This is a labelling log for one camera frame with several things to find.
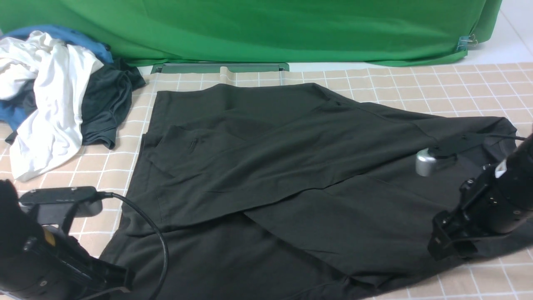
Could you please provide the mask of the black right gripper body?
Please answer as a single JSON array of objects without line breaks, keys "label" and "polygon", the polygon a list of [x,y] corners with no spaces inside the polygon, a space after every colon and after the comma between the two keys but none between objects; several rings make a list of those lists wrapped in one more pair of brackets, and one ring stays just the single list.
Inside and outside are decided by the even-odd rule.
[{"label": "black right gripper body", "polygon": [[477,252],[475,243],[507,237],[521,225],[521,171],[491,167],[461,187],[453,211],[432,220],[428,251],[435,260],[467,258]]}]

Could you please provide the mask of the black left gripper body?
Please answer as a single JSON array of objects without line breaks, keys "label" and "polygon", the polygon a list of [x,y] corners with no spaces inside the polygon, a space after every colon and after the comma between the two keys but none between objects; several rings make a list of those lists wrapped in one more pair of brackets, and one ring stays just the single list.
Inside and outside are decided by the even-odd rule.
[{"label": "black left gripper body", "polygon": [[35,282],[23,292],[30,300],[96,300],[133,290],[133,271],[94,258],[73,237],[43,228],[42,237],[27,237],[23,262]]}]

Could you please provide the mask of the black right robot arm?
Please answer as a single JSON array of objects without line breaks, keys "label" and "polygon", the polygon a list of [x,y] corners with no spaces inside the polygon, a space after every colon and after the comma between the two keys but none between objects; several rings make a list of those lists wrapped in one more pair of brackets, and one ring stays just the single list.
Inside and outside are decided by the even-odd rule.
[{"label": "black right robot arm", "polygon": [[500,135],[521,141],[497,164],[459,186],[459,203],[432,219],[428,252],[435,260],[466,258],[477,252],[475,243],[508,237],[532,217],[532,137]]}]

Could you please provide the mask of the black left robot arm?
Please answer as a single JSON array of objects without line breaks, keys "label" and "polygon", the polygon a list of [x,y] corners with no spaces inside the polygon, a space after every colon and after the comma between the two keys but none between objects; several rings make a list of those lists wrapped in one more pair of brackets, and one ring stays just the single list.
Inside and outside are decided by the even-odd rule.
[{"label": "black left robot arm", "polygon": [[20,300],[131,292],[132,271],[94,258],[69,233],[75,218],[97,216],[104,198],[91,186],[19,195],[9,180],[1,180],[1,292]]}]

